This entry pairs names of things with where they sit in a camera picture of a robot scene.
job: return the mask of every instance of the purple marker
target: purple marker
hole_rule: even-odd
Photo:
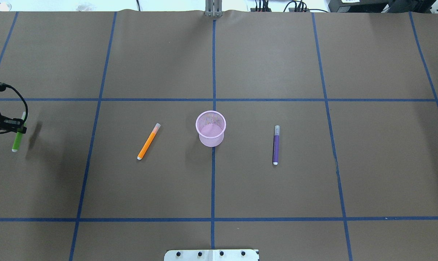
[[[280,138],[280,126],[276,125],[274,129],[274,155],[272,162],[274,165],[278,165],[278,142]]]

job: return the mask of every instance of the green marker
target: green marker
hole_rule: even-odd
[[[22,114],[22,119],[25,119],[25,111]],[[16,133],[16,139],[14,140],[13,149],[12,149],[13,152],[17,152],[17,150],[19,150],[20,141],[22,140],[22,135],[23,133],[21,132]]]

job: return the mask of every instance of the white bracket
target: white bracket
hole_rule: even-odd
[[[165,253],[164,261],[259,261],[259,250],[170,250]]]
[[[206,0],[206,10],[204,14],[208,17],[221,17],[222,14],[222,0]]]

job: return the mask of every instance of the white metal plate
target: white metal plate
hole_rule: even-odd
[[[259,250],[170,250],[165,253],[164,261],[259,261]]]

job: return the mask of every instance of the orange marker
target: orange marker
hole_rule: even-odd
[[[151,145],[151,142],[153,141],[154,136],[156,136],[156,133],[159,130],[159,127],[161,127],[161,124],[156,123],[156,125],[154,126],[153,131],[151,132],[150,136],[148,137],[148,139],[144,143],[143,148],[141,149],[141,151],[138,154],[138,157],[136,157],[136,159],[141,160],[143,158],[144,154],[146,153],[146,151],[148,150],[149,146]]]

